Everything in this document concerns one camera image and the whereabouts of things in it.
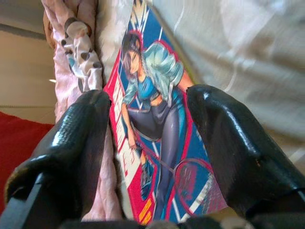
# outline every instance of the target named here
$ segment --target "black plastic claw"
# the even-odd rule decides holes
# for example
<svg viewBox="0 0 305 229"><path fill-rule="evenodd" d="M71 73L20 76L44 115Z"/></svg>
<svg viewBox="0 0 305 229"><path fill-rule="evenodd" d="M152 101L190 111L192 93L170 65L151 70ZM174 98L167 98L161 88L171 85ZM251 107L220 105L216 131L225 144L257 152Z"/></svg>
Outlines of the black plastic claw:
<svg viewBox="0 0 305 229"><path fill-rule="evenodd" d="M245 105L207 85L189 88L187 104L221 192L239 215L305 210L297 194L305 188L304 176ZM286 195L298 204L284 204Z"/></svg>
<svg viewBox="0 0 305 229"><path fill-rule="evenodd" d="M37 176L47 173L53 177L49 191L66 217L79 218L88 212L101 168L110 105L103 91L84 93L40 141L31 158L14 170L6 184L5 201L27 196Z"/></svg>

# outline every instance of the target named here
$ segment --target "magazine cover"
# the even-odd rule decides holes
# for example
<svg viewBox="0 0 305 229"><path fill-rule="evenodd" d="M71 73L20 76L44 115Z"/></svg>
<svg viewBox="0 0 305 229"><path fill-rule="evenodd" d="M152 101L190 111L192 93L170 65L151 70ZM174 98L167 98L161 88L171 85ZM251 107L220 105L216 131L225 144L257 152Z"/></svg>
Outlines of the magazine cover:
<svg viewBox="0 0 305 229"><path fill-rule="evenodd" d="M187 109L192 84L153 11L135 0L104 90L132 212L142 224L226 207Z"/></svg>

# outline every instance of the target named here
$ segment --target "girl's hand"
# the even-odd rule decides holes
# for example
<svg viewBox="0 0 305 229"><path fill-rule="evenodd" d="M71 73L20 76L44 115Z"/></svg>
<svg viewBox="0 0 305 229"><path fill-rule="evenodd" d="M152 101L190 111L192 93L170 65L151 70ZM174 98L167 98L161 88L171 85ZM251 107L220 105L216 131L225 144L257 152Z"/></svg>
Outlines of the girl's hand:
<svg viewBox="0 0 305 229"><path fill-rule="evenodd" d="M134 134L134 131L130 128L128 129L128 143L129 143L129 147L131 149L136 149L137 145L136 145L136 140L137 137Z"/></svg>
<svg viewBox="0 0 305 229"><path fill-rule="evenodd" d="M191 81L188 73L185 70L183 72L180 82L178 83L179 89L186 93L186 90L193 85L194 85L194 83Z"/></svg>

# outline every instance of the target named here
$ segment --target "sneaker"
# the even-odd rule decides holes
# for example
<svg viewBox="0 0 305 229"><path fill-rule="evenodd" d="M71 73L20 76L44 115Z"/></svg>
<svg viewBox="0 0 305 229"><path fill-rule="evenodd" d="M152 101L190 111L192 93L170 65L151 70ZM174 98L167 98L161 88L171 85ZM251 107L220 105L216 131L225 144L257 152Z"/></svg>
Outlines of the sneaker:
<svg viewBox="0 0 305 229"><path fill-rule="evenodd" d="M152 180L153 180L153 165L148 158L146 158L146 162L142 165L142 173L141 173L141 198L142 200L146 200L148 198L149 193L152 189Z"/></svg>

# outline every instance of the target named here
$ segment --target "girl's arm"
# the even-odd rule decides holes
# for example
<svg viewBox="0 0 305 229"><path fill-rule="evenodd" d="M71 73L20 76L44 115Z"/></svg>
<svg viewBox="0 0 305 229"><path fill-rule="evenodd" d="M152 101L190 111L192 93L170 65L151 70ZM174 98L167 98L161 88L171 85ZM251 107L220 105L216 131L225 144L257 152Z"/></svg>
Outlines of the girl's arm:
<svg viewBox="0 0 305 229"><path fill-rule="evenodd" d="M123 116L123 120L124 120L125 124L127 125L127 129L129 131L130 129L132 129L132 125L130 124L127 105L125 103L122 103L121 113Z"/></svg>
<svg viewBox="0 0 305 229"><path fill-rule="evenodd" d="M184 70L182 78L181 78L180 82L178 83L179 89L186 93L186 90L193 85L194 85L194 83L190 79L186 70Z"/></svg>
<svg viewBox="0 0 305 229"><path fill-rule="evenodd" d="M129 120L127 105L125 103L122 103L121 113L122 113L122 116L123 116L123 120L126 123L127 129L128 129L127 135L128 135L129 147L131 149L135 149L136 148L136 142L135 141L137 140L137 138L136 138L136 136L133 132L132 125L131 125L130 120Z"/></svg>

